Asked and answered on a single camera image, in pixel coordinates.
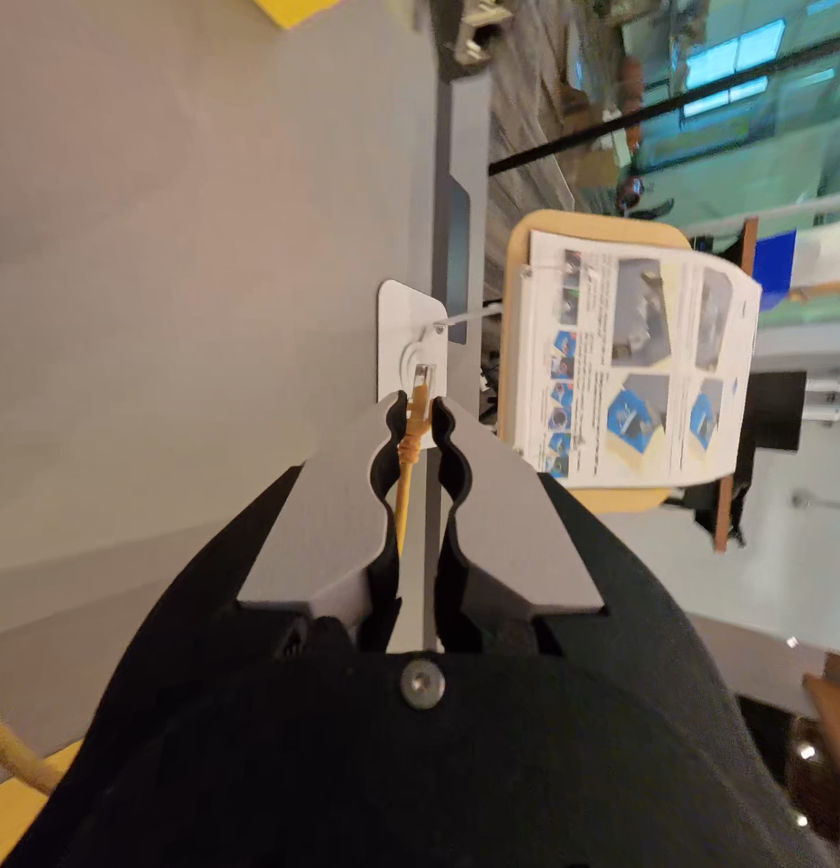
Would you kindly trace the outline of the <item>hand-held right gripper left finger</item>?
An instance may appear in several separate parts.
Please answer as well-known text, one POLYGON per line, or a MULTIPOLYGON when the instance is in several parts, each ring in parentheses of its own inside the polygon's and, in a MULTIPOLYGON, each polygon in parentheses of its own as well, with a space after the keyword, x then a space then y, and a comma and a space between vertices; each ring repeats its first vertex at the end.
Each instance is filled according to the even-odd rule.
POLYGON ((297 473, 237 595, 243 613, 331 618, 387 650, 402 600, 394 511, 404 393, 338 422, 297 473))

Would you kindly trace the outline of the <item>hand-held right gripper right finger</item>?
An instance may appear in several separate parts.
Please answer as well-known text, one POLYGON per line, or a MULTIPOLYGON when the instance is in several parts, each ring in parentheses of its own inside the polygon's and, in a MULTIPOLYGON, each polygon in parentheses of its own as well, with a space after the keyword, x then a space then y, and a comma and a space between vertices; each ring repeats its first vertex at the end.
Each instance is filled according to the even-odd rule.
POLYGON ((444 651, 504 643, 531 653, 543 646, 543 619, 605 613, 542 475, 452 399, 433 407, 438 478, 452 502, 434 587, 444 651))

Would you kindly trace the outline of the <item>white stand base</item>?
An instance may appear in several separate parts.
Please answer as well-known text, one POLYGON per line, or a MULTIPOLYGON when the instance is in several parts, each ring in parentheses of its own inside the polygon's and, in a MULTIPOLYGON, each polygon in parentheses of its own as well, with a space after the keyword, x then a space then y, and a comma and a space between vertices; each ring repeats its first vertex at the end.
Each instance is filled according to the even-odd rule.
POLYGON ((500 314, 500 302, 462 314, 448 315, 441 301, 393 279, 384 281, 377 296, 377 390, 385 404, 393 392, 414 384, 415 365, 432 364, 435 378, 430 397, 446 397, 468 410, 479 396, 479 348, 448 338, 457 325, 479 326, 500 314))

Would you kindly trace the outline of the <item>blue box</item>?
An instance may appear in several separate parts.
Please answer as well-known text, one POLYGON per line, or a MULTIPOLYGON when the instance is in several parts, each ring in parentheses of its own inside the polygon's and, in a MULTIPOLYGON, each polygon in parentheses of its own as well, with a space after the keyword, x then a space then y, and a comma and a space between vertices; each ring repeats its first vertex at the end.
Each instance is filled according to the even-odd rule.
POLYGON ((756 243, 753 279, 761 287, 760 312, 771 311, 788 297, 797 230, 761 238, 756 243))

